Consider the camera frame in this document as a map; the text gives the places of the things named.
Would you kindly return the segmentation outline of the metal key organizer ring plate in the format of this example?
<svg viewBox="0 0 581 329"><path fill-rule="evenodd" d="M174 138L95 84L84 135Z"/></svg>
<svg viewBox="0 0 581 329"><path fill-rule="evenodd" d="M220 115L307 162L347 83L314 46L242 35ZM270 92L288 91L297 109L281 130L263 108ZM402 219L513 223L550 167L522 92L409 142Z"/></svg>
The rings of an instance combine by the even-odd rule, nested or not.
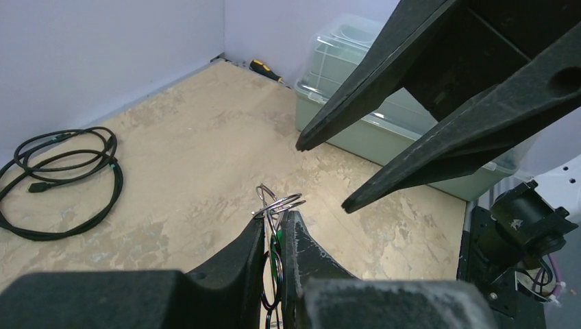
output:
<svg viewBox="0 0 581 329"><path fill-rule="evenodd" d="M262 202L262 208L252 212L252 218L260 220L264 224L266 247L262 256L262 270L269 272L270 285L272 288L272 298L268 297L266 284L262 284L260 302L266 311L264 321L265 328L281 328L282 316L280 313L282 305L282 283L284 281L284 268L282 262L282 251L277 252L273 245L275 233L281 230L282 217L289 210L296 208L306 200L301 193L295 193L286 197L277 195L265 184L259 184L255 188L257 196Z"/></svg>

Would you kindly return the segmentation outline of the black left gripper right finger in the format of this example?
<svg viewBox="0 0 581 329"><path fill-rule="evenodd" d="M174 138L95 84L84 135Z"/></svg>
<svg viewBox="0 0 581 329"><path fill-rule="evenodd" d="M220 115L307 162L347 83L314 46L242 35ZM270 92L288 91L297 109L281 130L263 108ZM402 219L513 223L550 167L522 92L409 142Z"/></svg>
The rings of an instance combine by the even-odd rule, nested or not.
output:
<svg viewBox="0 0 581 329"><path fill-rule="evenodd" d="M496 328L486 300L457 280L362 280L309 234L297 211L281 223L285 328Z"/></svg>

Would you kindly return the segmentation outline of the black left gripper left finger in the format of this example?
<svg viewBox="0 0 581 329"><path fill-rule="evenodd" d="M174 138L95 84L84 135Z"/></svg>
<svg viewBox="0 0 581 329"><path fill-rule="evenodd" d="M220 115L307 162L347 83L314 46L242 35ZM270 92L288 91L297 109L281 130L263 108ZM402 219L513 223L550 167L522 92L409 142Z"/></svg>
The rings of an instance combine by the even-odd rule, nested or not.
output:
<svg viewBox="0 0 581 329"><path fill-rule="evenodd" d="M2 328L258 328L264 226L178 270L30 273L1 294Z"/></svg>

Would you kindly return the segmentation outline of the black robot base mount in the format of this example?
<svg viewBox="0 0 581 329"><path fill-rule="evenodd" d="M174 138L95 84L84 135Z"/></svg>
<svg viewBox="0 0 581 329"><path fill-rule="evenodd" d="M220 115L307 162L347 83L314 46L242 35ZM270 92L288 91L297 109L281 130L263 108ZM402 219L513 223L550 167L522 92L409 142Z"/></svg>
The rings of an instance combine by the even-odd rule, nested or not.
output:
<svg viewBox="0 0 581 329"><path fill-rule="evenodd" d="M553 253L578 228L563 207L476 206L462 233L457 277L475 285L499 328L545 328L543 307L559 305L565 279Z"/></svg>

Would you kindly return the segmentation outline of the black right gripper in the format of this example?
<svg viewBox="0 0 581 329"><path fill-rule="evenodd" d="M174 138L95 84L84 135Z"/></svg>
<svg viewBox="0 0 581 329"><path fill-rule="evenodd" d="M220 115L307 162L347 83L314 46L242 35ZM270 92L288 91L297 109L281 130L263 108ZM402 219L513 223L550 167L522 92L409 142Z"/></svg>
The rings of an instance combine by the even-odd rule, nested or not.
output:
<svg viewBox="0 0 581 329"><path fill-rule="evenodd" d="M411 70L403 87L437 121L452 113L343 209L353 213L403 188L471 175L580 107L579 22L579 1L400 1L295 147L311 150L370 114Z"/></svg>

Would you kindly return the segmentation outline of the green key tag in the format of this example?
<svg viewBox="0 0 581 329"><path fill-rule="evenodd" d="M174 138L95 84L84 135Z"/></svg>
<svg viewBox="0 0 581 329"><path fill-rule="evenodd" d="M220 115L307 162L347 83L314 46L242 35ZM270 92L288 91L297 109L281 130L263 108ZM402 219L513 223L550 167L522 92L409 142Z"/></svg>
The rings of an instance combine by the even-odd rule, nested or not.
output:
<svg viewBox="0 0 581 329"><path fill-rule="evenodd" d="M283 238L282 230L277 230L275 233L275 238L273 240L273 245L278 253L280 253L282 251L282 246L283 246L282 243L283 242L284 242L284 238Z"/></svg>

